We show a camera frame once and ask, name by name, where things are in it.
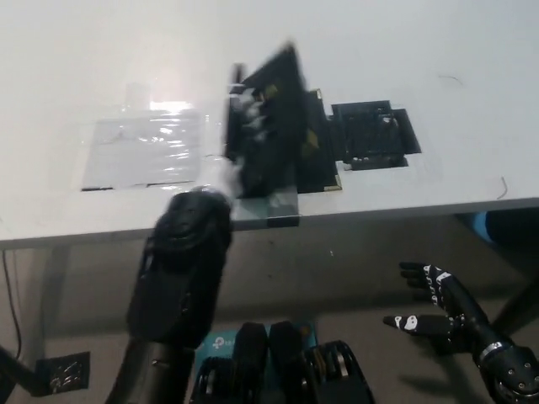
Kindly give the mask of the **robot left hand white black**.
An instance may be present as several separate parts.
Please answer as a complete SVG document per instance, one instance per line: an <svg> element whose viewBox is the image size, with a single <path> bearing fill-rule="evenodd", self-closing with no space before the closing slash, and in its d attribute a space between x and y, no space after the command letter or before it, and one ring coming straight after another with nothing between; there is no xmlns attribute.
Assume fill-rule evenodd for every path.
<svg viewBox="0 0 539 404"><path fill-rule="evenodd" d="M241 83L231 86L221 149L204 158L199 184L205 191L233 202L264 181L268 131L262 109L253 88Z"/></svg>

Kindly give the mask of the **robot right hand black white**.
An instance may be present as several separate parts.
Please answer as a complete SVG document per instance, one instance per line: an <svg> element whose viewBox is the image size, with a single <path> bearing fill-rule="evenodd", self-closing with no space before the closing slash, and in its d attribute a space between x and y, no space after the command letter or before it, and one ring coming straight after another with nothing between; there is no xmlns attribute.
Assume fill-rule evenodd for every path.
<svg viewBox="0 0 539 404"><path fill-rule="evenodd" d="M444 313L386 316L385 325L428 338L444 353L469 352L475 359L511 345L509 338L491 327L481 306L454 274L427 263L400 263L399 268L414 299L429 302Z"/></svg>

